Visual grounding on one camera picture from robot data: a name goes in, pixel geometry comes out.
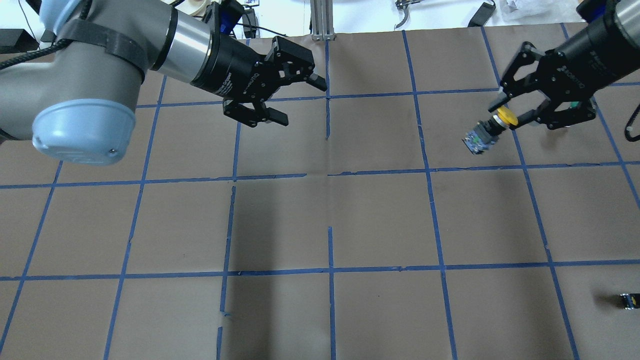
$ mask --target black band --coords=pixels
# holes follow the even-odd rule
[[[0,129],[0,142],[2,142],[2,140],[20,140],[20,139],[5,133],[4,130]]]
[[[171,19],[169,20],[169,29],[166,32],[166,38],[164,40],[164,45],[162,46],[162,50],[158,54],[158,59],[151,66],[151,70],[158,71],[164,61],[166,60],[167,54],[169,54],[169,49],[171,49],[171,44],[173,43],[173,38],[175,37],[175,30],[178,28],[178,10],[175,8],[171,9]]]
[[[105,52],[121,58],[138,68],[142,81],[149,68],[147,52],[132,38],[104,26],[74,19],[64,25],[58,41],[69,39],[87,44],[102,46]]]

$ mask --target yellow cap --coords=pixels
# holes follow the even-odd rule
[[[509,125],[513,125],[513,126],[518,125],[518,117],[516,116],[516,114],[514,114],[513,111],[509,110],[508,108],[505,108],[504,106],[501,106],[498,109],[498,117],[500,118],[500,120],[504,121]]]

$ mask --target plastic bag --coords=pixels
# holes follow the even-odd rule
[[[506,0],[502,7],[502,19],[511,21],[522,17],[539,15],[551,11],[555,0]]]

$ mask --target black cable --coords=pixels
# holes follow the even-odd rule
[[[18,0],[18,5],[20,5],[20,10],[22,10],[22,14],[24,15],[24,20],[27,22],[27,26],[29,26],[29,30],[31,30],[31,35],[33,36],[33,39],[38,41],[38,39],[36,38],[36,33],[34,33],[33,29],[31,29],[31,24],[29,23],[29,19],[27,19],[27,14],[24,12],[24,9],[22,8],[22,0]]]
[[[638,107],[629,118],[629,121],[627,122],[627,126],[625,126],[625,138],[630,142],[636,142],[640,140],[640,135],[631,136],[630,134],[630,131],[633,129],[634,121],[636,121],[636,117],[638,116],[638,113],[640,113],[640,104],[638,104]]]
[[[262,30],[268,31],[268,32],[270,32],[270,33],[274,33],[274,34],[276,34],[276,35],[280,35],[281,37],[287,37],[287,34],[277,33],[276,31],[269,30],[269,29],[267,29],[267,28],[263,28],[262,26],[256,26],[256,25],[244,25],[244,24],[243,24],[243,26],[246,26],[247,28],[252,28],[252,29],[262,29]]]
[[[86,20],[87,16],[89,16],[89,10],[91,10],[92,3],[93,3],[93,0],[86,0],[86,2],[84,3],[84,6],[80,11],[80,15],[79,15],[79,18],[81,20]],[[66,48],[72,42],[73,40],[61,39],[57,41],[55,44],[53,44],[52,46],[47,47],[46,49],[41,49],[38,51],[34,51],[32,53],[23,54],[6,61],[2,61],[0,62],[0,70],[55,53],[56,51],[60,51]]]

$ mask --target light blue cap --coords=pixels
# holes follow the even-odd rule
[[[69,100],[36,116],[33,146],[63,161],[110,165],[124,157],[135,125],[133,111],[118,102]]]
[[[80,0],[42,0],[40,21],[45,29],[57,35],[79,3]]]

